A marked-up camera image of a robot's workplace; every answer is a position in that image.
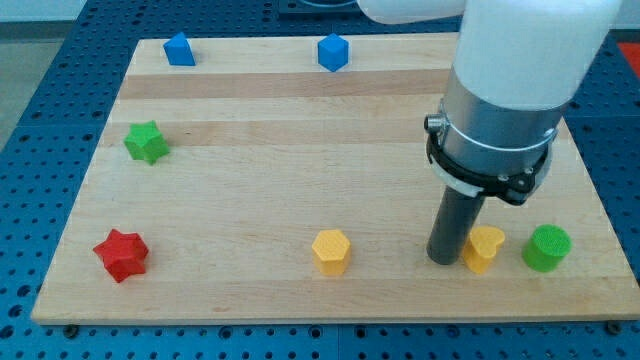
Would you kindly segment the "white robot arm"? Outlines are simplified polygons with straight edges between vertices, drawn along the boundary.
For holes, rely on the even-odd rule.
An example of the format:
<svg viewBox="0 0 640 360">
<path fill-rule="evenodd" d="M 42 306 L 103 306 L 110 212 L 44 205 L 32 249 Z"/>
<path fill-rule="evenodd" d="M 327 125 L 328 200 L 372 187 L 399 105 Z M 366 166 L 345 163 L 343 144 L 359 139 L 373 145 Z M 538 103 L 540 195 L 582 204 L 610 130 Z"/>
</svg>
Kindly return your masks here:
<svg viewBox="0 0 640 360">
<path fill-rule="evenodd" d="M 367 1 L 399 25 L 460 16 L 446 91 L 425 119 L 443 203 L 523 204 L 544 181 L 558 123 L 622 0 Z"/>
</svg>

